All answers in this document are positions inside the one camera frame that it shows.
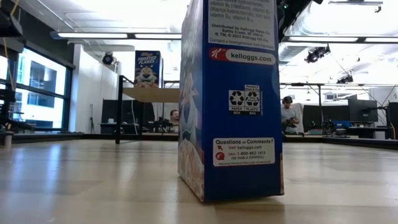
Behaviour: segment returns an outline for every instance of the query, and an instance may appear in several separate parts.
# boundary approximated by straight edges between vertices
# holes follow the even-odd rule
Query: red kellogg's logo
[[[209,51],[210,58],[213,60],[223,60],[228,61],[226,58],[226,51],[227,49],[223,49],[220,47],[213,47]]]

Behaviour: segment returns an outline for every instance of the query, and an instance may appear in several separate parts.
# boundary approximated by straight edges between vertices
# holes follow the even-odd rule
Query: man
[[[180,115],[178,113],[178,110],[172,110],[170,112],[170,122],[174,125],[178,125],[180,122]]]
[[[300,121],[297,117],[296,111],[290,108],[293,103],[293,99],[290,96],[285,96],[282,100],[282,127],[283,132],[286,134],[297,134],[296,124],[299,124]]]
[[[172,110],[170,112],[170,123],[173,124],[172,127],[170,127],[170,132],[178,132],[178,125],[180,122],[180,114],[178,110]]]

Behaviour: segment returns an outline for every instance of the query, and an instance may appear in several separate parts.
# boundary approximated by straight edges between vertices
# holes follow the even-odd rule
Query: camera
[[[116,58],[113,57],[112,52],[105,53],[105,56],[102,58],[102,62],[104,65],[113,65],[116,63]]]

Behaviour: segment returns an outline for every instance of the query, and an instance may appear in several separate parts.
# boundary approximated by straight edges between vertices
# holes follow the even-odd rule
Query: cardboard shelf
[[[176,88],[123,88],[123,93],[143,103],[178,103],[180,90]]]

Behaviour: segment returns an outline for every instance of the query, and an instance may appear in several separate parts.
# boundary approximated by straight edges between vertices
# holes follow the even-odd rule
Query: blue cereal box
[[[192,0],[178,173],[203,202],[284,194],[274,0]]]
[[[162,87],[162,57],[159,51],[136,51],[134,87]]]

